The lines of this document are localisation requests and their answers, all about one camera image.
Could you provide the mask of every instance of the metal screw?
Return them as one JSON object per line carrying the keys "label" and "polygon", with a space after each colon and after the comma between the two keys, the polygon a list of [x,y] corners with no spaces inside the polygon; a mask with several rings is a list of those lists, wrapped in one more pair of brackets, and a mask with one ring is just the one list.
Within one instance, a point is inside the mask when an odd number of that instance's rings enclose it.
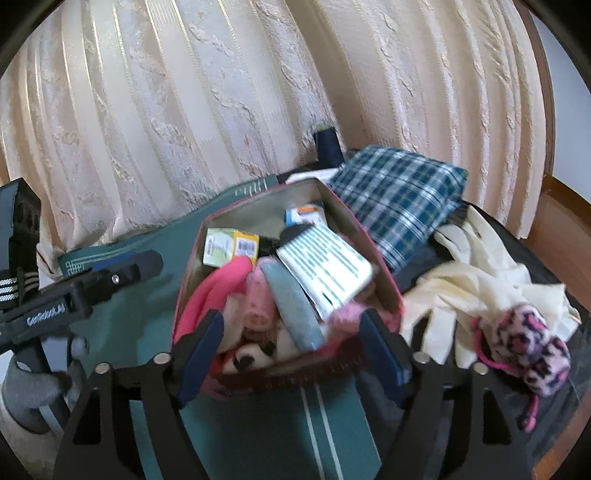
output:
{"label": "metal screw", "polygon": [[170,354],[166,352],[159,353],[154,357],[154,363],[156,365],[166,365],[170,362]]}
{"label": "metal screw", "polygon": [[421,365],[425,365],[425,364],[429,363],[429,361],[431,360],[431,357],[428,356],[425,352],[414,352],[413,359],[416,363],[421,364]]}
{"label": "metal screw", "polygon": [[480,362],[477,362],[474,364],[474,371],[478,375],[486,375],[488,373],[488,367],[485,364],[481,364]]}
{"label": "metal screw", "polygon": [[102,362],[95,367],[95,372],[99,375],[104,375],[109,370],[111,370],[111,366],[107,362]]}

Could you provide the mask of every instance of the patterned curtain fabric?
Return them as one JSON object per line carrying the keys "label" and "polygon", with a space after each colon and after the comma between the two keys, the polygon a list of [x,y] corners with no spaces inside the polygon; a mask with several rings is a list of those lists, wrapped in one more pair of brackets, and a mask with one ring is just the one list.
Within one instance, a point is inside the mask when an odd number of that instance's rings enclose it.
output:
{"label": "patterned curtain fabric", "polygon": [[511,0],[66,0],[0,80],[0,179],[41,198],[57,274],[312,161],[322,125],[467,169],[465,198],[527,236],[545,117]]}

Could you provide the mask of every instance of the white label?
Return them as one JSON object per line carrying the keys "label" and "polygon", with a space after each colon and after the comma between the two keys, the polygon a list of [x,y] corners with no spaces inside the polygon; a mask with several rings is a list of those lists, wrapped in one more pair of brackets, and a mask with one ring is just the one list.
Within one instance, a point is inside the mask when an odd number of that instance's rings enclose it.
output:
{"label": "white label", "polygon": [[213,237],[208,236],[205,240],[205,254],[208,257],[211,257],[212,253],[213,253]]}
{"label": "white label", "polygon": [[336,233],[316,225],[277,250],[320,318],[357,295],[372,279],[371,264]]}
{"label": "white label", "polygon": [[45,310],[44,312],[39,312],[36,315],[34,315],[33,317],[27,318],[27,325],[29,327],[32,327],[36,323],[56,317],[56,316],[61,315],[62,313],[65,313],[65,312],[66,312],[66,305],[64,305],[63,303],[60,303],[57,307],[52,307],[49,310]]}

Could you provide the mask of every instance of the pink cord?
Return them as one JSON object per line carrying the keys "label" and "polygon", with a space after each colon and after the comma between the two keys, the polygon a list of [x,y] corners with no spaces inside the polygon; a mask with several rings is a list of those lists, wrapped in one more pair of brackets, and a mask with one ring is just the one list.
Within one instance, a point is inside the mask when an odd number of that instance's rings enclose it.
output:
{"label": "pink cord", "polygon": [[521,428],[526,433],[531,433],[535,428],[535,418],[538,416],[538,408],[540,407],[540,398],[535,393],[532,393],[530,400],[530,407],[528,408],[527,417],[524,420]]}
{"label": "pink cord", "polygon": [[[481,317],[474,318],[470,322],[470,327],[474,331],[474,350],[476,351],[476,354],[478,356],[478,360],[480,360],[487,367],[493,368],[495,370],[504,370],[506,372],[510,372],[510,373],[519,375],[518,370],[515,367],[513,367],[512,365],[502,364],[500,362],[495,362],[495,361],[489,359],[484,354],[484,351],[482,350],[482,335],[483,335],[483,333],[482,333],[482,330],[480,330],[480,320],[481,319],[482,319]],[[530,399],[530,405],[528,407],[527,417],[525,418],[525,420],[521,424],[521,429],[524,432],[531,433],[534,430],[535,424],[536,424],[535,419],[538,416],[539,406],[540,406],[540,398],[538,397],[538,395],[532,393],[532,396]]]}

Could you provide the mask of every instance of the blue plaid shirt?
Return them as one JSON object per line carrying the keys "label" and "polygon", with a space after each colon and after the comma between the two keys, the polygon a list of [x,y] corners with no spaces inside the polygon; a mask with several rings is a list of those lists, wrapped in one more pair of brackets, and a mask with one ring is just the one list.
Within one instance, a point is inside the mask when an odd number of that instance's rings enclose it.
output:
{"label": "blue plaid shirt", "polygon": [[467,171],[398,148],[360,150],[329,186],[399,272],[461,202]]}

